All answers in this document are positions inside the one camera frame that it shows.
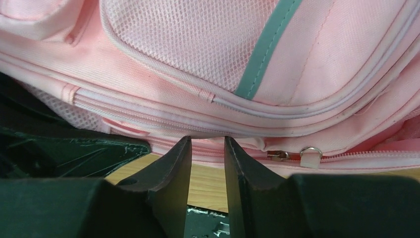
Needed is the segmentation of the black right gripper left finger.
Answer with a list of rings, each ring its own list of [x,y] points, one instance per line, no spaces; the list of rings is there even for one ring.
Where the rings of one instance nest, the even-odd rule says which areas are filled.
[[[3,238],[181,238],[192,142],[112,184],[103,178],[0,181]]]

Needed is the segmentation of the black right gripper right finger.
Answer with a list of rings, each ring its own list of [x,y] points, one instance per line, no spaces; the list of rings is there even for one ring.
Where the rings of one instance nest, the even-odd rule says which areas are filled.
[[[283,178],[224,140],[233,238],[417,238],[420,183],[402,176]]]

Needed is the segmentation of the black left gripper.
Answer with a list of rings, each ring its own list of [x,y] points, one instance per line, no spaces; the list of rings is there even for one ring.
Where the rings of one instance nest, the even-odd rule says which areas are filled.
[[[10,76],[0,74],[0,102],[31,118],[72,128]],[[2,179],[106,177],[151,153],[148,142],[82,129],[0,130]]]

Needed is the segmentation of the pink backpack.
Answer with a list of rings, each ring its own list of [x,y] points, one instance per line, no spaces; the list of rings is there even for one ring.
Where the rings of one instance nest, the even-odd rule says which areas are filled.
[[[75,127],[280,175],[420,166],[417,0],[3,0],[0,70]]]

